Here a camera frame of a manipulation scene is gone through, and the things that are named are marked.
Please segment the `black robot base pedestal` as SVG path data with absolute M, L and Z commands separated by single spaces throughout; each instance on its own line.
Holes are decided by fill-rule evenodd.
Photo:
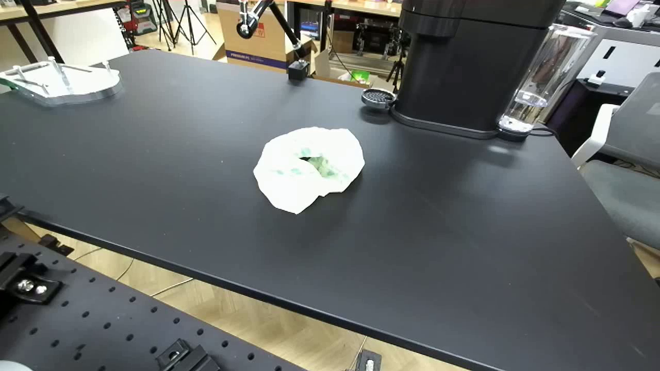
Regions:
M 394 118 L 400 124 L 486 138 L 498 133 L 565 0 L 403 0 L 410 36 Z

